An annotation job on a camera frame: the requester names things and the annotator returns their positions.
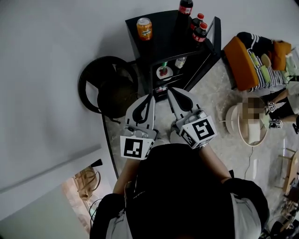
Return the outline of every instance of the small bottle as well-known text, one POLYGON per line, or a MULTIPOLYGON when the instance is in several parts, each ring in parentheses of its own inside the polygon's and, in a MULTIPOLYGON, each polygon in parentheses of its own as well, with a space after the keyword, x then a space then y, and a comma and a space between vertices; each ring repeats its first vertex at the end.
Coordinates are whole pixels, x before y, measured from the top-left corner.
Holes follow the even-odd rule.
POLYGON ((163 86, 157 87, 157 88, 155 89, 155 92, 156 92, 156 93, 161 93, 161 92, 164 92, 164 91, 166 91, 166 90, 168 90, 168 87, 165 86, 165 85, 163 85, 163 86))
POLYGON ((203 42, 207 36, 206 29, 207 29, 207 24, 205 22, 201 22, 199 28, 196 28, 193 31, 192 38, 196 42, 203 42))
POLYGON ((176 67, 178 67, 179 69, 181 69, 181 68, 183 67, 183 65, 185 64, 186 59, 187 59, 187 57, 178 58, 178 59, 176 60, 176 62, 174 63, 174 65, 175 65, 176 67))
POLYGON ((197 14, 197 18, 194 18, 191 22, 190 28, 191 30, 194 30, 195 28, 198 28, 200 23, 204 20, 204 15, 202 13, 197 14))

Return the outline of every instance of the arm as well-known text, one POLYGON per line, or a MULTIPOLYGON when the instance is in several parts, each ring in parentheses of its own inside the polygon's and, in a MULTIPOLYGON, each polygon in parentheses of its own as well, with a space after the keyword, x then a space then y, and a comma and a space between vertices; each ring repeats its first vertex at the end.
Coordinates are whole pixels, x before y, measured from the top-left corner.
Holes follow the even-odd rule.
POLYGON ((118 177, 114 186, 113 193, 124 195, 124 189, 126 183, 132 181, 137 176, 137 170, 140 164, 140 160, 127 159, 125 167, 123 168, 121 175, 118 177))
POLYGON ((231 178, 227 167, 218 158, 218 156, 214 153, 214 151, 209 145, 200 149, 199 155, 203 163, 222 183, 231 178))
POLYGON ((284 90, 277 97, 275 97, 271 102, 276 104, 277 102, 281 101, 282 99, 284 99, 288 96, 289 96, 289 90, 284 90))
POLYGON ((294 114, 294 115, 290 115, 288 117, 285 117, 282 119, 283 122, 296 122, 298 115, 294 114))

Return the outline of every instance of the green cushion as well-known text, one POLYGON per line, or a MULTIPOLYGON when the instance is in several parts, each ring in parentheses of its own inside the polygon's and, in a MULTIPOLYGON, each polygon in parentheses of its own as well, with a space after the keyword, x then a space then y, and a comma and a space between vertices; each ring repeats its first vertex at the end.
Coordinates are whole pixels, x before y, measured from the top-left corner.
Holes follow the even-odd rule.
POLYGON ((258 66, 259 63, 258 63, 258 60, 257 60, 257 58, 256 58, 256 55, 252 52, 252 53, 250 54, 250 56, 251 56, 251 58, 252 58, 252 60, 253 60, 253 62, 254 62, 254 65, 258 66))
POLYGON ((271 78, 270 78, 270 74, 268 72, 268 69, 265 65, 261 66, 260 67, 260 70, 262 72, 262 75, 263 75, 263 78, 265 79, 265 82, 270 82, 271 81, 271 78))

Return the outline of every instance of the orange soda can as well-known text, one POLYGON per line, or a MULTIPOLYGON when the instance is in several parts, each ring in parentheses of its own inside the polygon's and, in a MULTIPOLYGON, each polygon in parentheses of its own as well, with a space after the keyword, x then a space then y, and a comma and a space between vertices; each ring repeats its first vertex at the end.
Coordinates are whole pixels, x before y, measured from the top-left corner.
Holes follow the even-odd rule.
POLYGON ((153 37, 153 27, 151 21, 148 18, 140 18, 137 21, 137 31, 140 40, 148 41, 153 37))

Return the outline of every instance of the striped blanket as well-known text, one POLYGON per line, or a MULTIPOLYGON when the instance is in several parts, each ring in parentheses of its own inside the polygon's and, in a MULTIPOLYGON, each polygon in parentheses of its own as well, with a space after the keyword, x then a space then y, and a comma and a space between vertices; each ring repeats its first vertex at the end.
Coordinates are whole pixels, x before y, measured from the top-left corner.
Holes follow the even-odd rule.
POLYGON ((267 53, 268 50, 273 49, 273 41, 265 37, 261 37, 247 32, 241 32, 237 36, 244 43, 249 56, 251 53, 254 53, 258 60, 258 66, 256 66, 250 56, 252 64, 256 69, 256 74, 258 76, 258 85, 251 88, 249 91, 255 91, 260 88, 269 88, 271 86, 284 84, 283 77, 279 70, 273 70, 272 67, 267 67, 267 70, 271 78, 270 82, 265 81, 260 70, 260 67, 263 65, 260 57, 262 54, 267 53))

